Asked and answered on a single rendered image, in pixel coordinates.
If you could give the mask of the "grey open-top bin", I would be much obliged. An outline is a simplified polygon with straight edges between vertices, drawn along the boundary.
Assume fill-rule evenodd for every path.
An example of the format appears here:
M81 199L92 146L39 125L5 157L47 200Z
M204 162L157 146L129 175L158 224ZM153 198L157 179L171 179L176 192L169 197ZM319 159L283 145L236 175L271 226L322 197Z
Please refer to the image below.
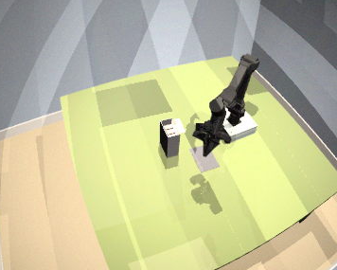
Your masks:
M172 118L160 120L160 144L167 158L179 155L180 135L168 136L164 126L172 123Z

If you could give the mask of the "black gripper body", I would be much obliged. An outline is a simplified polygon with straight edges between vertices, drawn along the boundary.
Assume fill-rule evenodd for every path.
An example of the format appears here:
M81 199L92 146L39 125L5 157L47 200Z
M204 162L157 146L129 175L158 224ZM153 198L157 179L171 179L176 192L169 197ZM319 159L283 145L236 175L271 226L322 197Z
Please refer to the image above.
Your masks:
M194 131L193 136L200 139L201 137L207 139L207 138L211 138L217 142L220 143L220 140L223 140L225 143L230 143L231 141L231 136L227 135L226 133L222 132L222 128L224 128L223 122L215 117L211 117L210 119L208 119L210 121L210 123L212 123L212 121L215 121L215 131L214 134L211 134L209 132L199 132L199 131ZM207 120L207 121L208 121Z

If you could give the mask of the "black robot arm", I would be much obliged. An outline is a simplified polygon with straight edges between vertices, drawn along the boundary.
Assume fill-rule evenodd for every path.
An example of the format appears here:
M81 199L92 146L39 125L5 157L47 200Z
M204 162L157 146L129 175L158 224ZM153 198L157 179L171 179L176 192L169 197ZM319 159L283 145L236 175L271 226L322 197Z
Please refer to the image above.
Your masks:
M231 123L233 127L241 123L240 118L244 117L244 97L245 92L250 81L250 77L254 71L258 68L259 59L246 53L241 55L239 61L239 67L236 71L233 79L230 81L228 87L226 87L221 93L219 93L215 99L209 102L209 109L212 113L211 117L215 117L224 122L226 113L229 112L230 116L226 119ZM227 109L227 112L226 110ZM215 121L205 121L204 123L196 123L196 131L209 132L214 134Z

